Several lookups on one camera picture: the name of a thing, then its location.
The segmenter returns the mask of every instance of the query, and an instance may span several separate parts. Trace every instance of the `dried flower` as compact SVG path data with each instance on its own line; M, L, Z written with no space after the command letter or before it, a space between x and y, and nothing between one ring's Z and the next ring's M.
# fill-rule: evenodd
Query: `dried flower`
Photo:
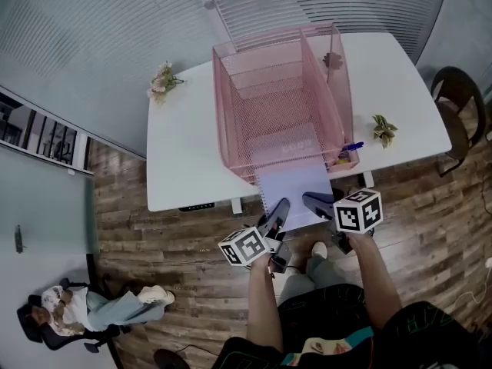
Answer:
M375 115L372 117L376 122L376 127L374 127L374 139L379 138L381 140L381 144L383 148L386 148L388 145L391 145L394 138L394 132L397 130L395 125L388 123L387 120L382 115Z
M151 80L150 88L147 90L147 96L155 101L156 104L162 104L166 93L183 83L172 74L172 63L169 61L159 66L156 76Z
M327 68L333 68L334 70L338 70L342 65L344 65L341 56L335 52L328 52L323 57L323 63Z

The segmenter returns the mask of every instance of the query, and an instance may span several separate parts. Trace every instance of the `pink mesh organizer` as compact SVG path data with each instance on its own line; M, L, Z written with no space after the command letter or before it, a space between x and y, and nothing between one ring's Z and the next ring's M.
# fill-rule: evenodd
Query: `pink mesh organizer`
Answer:
M322 58L314 57L308 43L319 35L328 35L327 77ZM321 156L331 171L356 165L354 151L350 163L336 165L341 149L353 142L350 85L336 27L286 28L243 38L239 44L239 52L232 42L213 48L224 165L251 183L255 168L281 168L283 161L309 162Z

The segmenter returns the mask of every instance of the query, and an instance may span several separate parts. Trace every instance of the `notebook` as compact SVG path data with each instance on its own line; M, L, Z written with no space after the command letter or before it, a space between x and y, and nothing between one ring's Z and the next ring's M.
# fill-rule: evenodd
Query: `notebook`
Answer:
M282 198L291 203L283 231L291 231L324 222L304 206L306 191L333 194L320 145L311 123L299 125L248 142L252 161L265 163L282 161L255 168L254 174L261 193L265 214L270 216ZM301 158L285 161L286 158Z

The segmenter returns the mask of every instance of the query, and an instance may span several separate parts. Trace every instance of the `window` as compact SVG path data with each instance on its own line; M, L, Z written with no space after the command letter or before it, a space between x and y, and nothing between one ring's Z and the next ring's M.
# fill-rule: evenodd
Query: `window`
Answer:
M158 66L207 62L215 43L200 0L0 0L0 87L145 155Z
M255 32L331 21L341 32L390 32L413 62L443 0L214 0L233 40Z

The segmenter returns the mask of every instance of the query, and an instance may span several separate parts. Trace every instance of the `black office chair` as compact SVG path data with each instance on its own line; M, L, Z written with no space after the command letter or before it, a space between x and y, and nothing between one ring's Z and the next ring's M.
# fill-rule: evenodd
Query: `black office chair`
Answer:
M451 150L447 155L457 160L457 163L440 174L441 177L463 164L469 150L475 146L484 135L487 123L484 100L477 85L470 76L456 67L444 67L434 77L430 93L434 95L437 85L442 82L439 93L435 98L437 109L443 119L447 134L451 141ZM447 103L440 101L447 98L456 106L456 111ZM468 138L467 129L460 119L460 112L471 99L475 101L477 109L477 129L471 138Z
M103 277L103 289L101 289L98 285L94 286L93 284L71 283L67 278L62 279L60 281L60 285L63 287L64 290L70 287L88 287L90 291L94 291L106 297L107 299L122 297L128 290L128 287L131 287L131 282L125 284L116 294L116 296L113 297L105 282L107 279L107 276ZM29 295L28 303L17 310L17 317L22 329L24 330L25 336L30 341L33 341L35 343L45 342L46 347L53 351L59 350L60 348L66 346L73 341L78 341L81 339L92 339L96 340L97 343L84 343L84 346L87 351L90 351L91 353L98 353L100 346L108 343L111 338L117 337L119 334L126 334L131 331L131 328L128 326L119 327L118 325L110 325L106 331L102 332L90 332L85 330L84 334L82 335L74 335L70 337L59 336L48 324L44 324L41 327L32 326L32 323L29 321L28 317L26 317L26 313L30 313L31 311L30 305L41 306L41 296Z

